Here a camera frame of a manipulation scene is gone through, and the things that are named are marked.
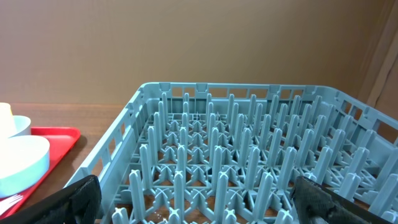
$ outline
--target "fork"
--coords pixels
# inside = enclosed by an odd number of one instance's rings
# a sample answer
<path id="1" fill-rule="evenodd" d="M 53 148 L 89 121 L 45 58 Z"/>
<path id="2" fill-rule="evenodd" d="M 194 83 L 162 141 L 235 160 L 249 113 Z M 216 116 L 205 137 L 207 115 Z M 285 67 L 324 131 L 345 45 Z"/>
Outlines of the fork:
<path id="1" fill-rule="evenodd" d="M 8 197 L 0 202 L 0 215 L 2 215 L 4 212 L 9 210 L 13 205 L 18 203 L 19 201 L 22 200 L 24 196 L 22 195 L 13 195 L 11 197 Z"/>

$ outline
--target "white plate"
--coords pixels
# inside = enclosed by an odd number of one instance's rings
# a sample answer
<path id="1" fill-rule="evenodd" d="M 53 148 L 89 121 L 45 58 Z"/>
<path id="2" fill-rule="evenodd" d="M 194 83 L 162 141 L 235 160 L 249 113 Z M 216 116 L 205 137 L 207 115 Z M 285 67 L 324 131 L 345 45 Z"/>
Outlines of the white plate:
<path id="1" fill-rule="evenodd" d="M 0 198 L 34 185 L 49 169 L 50 143 L 42 136 L 0 140 Z"/>

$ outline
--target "light blue dish rack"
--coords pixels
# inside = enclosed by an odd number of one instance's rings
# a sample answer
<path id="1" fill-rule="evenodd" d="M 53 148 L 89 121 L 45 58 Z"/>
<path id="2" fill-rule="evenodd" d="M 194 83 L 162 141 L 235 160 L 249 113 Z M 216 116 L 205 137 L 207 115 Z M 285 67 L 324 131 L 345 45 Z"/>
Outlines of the light blue dish rack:
<path id="1" fill-rule="evenodd" d="M 398 129 L 327 86 L 146 83 L 67 185 L 102 160 L 101 223 L 154 223 L 146 217 L 163 206 L 161 223 L 185 223 L 194 210 L 212 223 L 297 223 L 289 192 L 306 175 L 398 223 L 398 140 L 378 135 L 381 123 Z"/>

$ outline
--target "wooden table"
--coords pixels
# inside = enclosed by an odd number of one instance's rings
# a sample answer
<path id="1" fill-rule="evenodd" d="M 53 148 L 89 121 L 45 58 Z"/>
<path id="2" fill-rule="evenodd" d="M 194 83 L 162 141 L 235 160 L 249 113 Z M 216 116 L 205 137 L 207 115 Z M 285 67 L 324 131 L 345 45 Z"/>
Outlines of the wooden table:
<path id="1" fill-rule="evenodd" d="M 28 116 L 32 120 L 32 126 L 68 126 L 81 131 L 81 137 L 75 147 L 60 161 L 21 209 L 41 201 L 65 186 L 123 106 L 11 103 L 12 113 Z"/>

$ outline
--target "cardboard wall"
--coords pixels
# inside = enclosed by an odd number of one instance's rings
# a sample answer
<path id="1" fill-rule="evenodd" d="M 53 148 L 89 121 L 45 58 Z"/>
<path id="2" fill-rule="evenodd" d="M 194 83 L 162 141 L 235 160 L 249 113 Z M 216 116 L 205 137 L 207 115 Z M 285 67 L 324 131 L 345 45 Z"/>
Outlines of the cardboard wall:
<path id="1" fill-rule="evenodd" d="M 126 103 L 145 82 L 356 96 L 382 0 L 2 0 L 0 101 Z"/>

